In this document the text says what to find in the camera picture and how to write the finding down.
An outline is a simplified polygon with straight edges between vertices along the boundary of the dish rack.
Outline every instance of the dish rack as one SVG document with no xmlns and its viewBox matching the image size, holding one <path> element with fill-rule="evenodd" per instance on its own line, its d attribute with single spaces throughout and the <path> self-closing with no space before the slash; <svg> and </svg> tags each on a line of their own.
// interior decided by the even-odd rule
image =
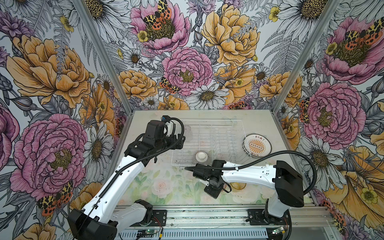
<svg viewBox="0 0 384 240">
<path fill-rule="evenodd" d="M 242 142 L 245 138 L 241 120 L 185 120 L 183 149 L 172 152 L 172 165 L 194 166 L 198 152 L 205 152 L 208 159 L 201 163 L 211 165 L 215 159 L 245 164 L 252 161 L 244 152 Z"/>
</svg>

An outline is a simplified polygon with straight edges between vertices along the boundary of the black mounting plate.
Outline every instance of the black mounting plate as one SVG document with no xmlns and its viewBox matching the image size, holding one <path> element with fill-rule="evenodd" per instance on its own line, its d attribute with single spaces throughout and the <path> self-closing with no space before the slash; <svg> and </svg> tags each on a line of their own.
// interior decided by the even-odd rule
<svg viewBox="0 0 384 240">
<path fill-rule="evenodd" d="M 166 225 L 166 222 L 167 222 L 167 210 L 153 210 L 152 217 L 157 218 L 160 222 L 160 225 L 163 227 Z M 159 225 L 156 221 L 151 220 L 151 222 L 146 226 L 156 227 Z M 139 223 L 135 223 L 135 224 L 132 224 L 131 227 L 144 227 L 144 226 L 140 225 Z"/>
<path fill-rule="evenodd" d="M 274 218 L 274 222 L 266 222 L 264 220 L 264 209 L 248 209 L 248 218 L 250 219 L 249 224 L 251 226 L 255 225 L 283 225 L 285 226 L 285 221 L 283 219 Z"/>
</svg>

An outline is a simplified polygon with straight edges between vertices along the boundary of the floral wallpaper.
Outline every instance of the floral wallpaper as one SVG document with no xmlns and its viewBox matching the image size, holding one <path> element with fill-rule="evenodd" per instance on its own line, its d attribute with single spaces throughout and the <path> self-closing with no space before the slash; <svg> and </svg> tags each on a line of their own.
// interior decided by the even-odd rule
<svg viewBox="0 0 384 240">
<path fill-rule="evenodd" d="M 69 24 L 85 29 L 73 3 L 59 1 Z M 133 109 L 270 109 L 327 0 L 85 3 Z"/>
<path fill-rule="evenodd" d="M 346 240 L 384 239 L 383 7 L 341 1 L 276 112 L 291 148 L 316 164 L 314 195 Z"/>
<path fill-rule="evenodd" d="M 0 1 L 4 239 L 72 239 L 66 216 L 101 188 L 127 120 L 63 2 Z"/>
</svg>

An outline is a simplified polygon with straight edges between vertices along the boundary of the orange sunburst design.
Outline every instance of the orange sunburst design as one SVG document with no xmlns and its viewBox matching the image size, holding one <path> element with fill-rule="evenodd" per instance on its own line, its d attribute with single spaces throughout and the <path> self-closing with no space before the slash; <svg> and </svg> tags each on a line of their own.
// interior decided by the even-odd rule
<svg viewBox="0 0 384 240">
<path fill-rule="evenodd" d="M 265 145 L 262 141 L 252 139 L 248 142 L 249 149 L 254 153 L 262 153 L 265 151 Z"/>
</svg>

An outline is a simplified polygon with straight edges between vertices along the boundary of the orange flower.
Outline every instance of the orange flower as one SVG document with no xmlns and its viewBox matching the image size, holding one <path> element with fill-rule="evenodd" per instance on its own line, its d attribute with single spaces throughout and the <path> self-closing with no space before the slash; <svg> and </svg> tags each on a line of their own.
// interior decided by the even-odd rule
<svg viewBox="0 0 384 240">
<path fill-rule="evenodd" d="M 285 72 L 284 74 L 278 73 L 276 75 L 272 75 L 270 78 L 267 78 L 268 84 L 264 84 L 260 87 L 260 97 L 271 99 L 274 96 L 278 96 L 288 80 L 290 73 L 291 71 Z M 291 108 L 293 108 L 301 98 L 302 82 L 303 78 L 299 76 L 285 98 L 285 102 Z"/>
<path fill-rule="evenodd" d="M 233 102 L 239 101 L 245 96 L 245 91 L 252 90 L 252 80 L 255 75 L 255 68 L 240 68 L 229 64 L 228 66 L 221 67 L 214 73 L 216 79 L 226 81 L 222 89 L 228 88 L 229 95 L 226 96 L 225 104 L 228 105 Z"/>
<path fill-rule="evenodd" d="M 134 96 L 144 100 L 144 98 L 157 94 L 156 82 L 147 77 L 145 73 L 134 70 L 122 71 L 118 78 L 128 99 Z M 120 99 L 116 90 L 113 93 L 116 98 Z"/>
<path fill-rule="evenodd" d="M 55 232 L 56 227 L 50 226 L 49 224 L 45 224 L 43 227 L 39 223 L 35 223 L 14 240 L 55 240 Z"/>
<path fill-rule="evenodd" d="M 77 198 L 71 204 L 70 209 L 81 210 L 96 194 L 100 191 L 103 184 L 101 182 L 91 182 L 83 187 Z"/>
<path fill-rule="evenodd" d="M 299 119 L 293 116 L 288 119 L 288 116 L 281 121 L 281 127 L 284 130 L 285 136 L 293 150 L 296 150 L 300 141 Z"/>
<path fill-rule="evenodd" d="M 91 93 L 88 70 L 74 49 L 65 46 L 65 62 L 59 81 L 56 58 L 59 45 L 55 45 L 52 39 L 43 43 L 39 38 L 23 35 L 21 42 L 19 38 L 14 38 L 13 44 L 23 58 L 8 56 L 7 70 L 21 88 L 18 91 L 22 96 L 44 96 L 41 104 L 45 104 L 55 94 L 65 98 L 70 108 L 75 108 L 83 97 Z"/>
<path fill-rule="evenodd" d="M 343 214 L 354 219 L 367 215 L 365 225 L 376 228 L 384 222 L 384 162 L 365 146 L 349 146 L 344 161 L 347 169 L 340 171 L 347 185 L 334 186 L 324 195 Z"/>
<path fill-rule="evenodd" d="M 174 96 L 169 96 L 167 98 L 164 98 L 164 102 L 160 102 L 157 109 L 162 110 L 188 110 L 188 104 L 184 102 L 181 98 L 175 98 Z"/>
<path fill-rule="evenodd" d="M 90 127 L 96 124 L 100 126 L 101 122 L 107 125 L 107 130 L 113 136 L 115 130 L 115 116 L 112 110 L 113 104 L 107 97 L 108 92 L 103 89 L 101 84 L 92 92 L 92 97 L 87 96 L 79 109 L 80 122 Z"/>
<path fill-rule="evenodd" d="M 249 17 L 240 14 L 238 8 L 224 4 L 221 16 L 212 11 L 205 20 L 201 34 L 209 41 L 205 45 L 217 46 L 219 63 L 242 66 L 247 62 L 247 58 L 255 55 L 260 37 L 256 26 L 250 31 L 244 30 L 241 36 L 233 36 L 244 27 L 249 28 L 250 25 Z"/>
</svg>

